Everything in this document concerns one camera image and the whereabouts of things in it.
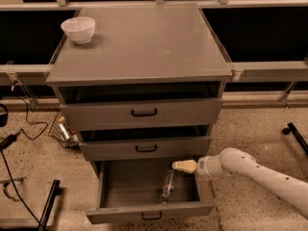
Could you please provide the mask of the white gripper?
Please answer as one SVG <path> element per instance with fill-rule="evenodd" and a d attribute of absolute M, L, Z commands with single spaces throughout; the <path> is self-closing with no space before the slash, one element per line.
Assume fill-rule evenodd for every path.
<path fill-rule="evenodd" d="M 194 173 L 205 179 L 212 179 L 221 176 L 221 164 L 219 155 L 206 156 L 195 160 L 176 161 L 172 163 L 172 168 L 186 173 Z"/>

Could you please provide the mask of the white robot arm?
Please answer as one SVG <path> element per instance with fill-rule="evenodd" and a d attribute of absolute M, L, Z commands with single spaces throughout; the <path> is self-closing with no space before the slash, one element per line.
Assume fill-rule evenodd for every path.
<path fill-rule="evenodd" d="M 255 158 L 240 149 L 228 147 L 218 155 L 195 160 L 175 161 L 171 167 L 205 178 L 242 176 L 289 203 L 308 218 L 308 183 L 259 165 Z"/>

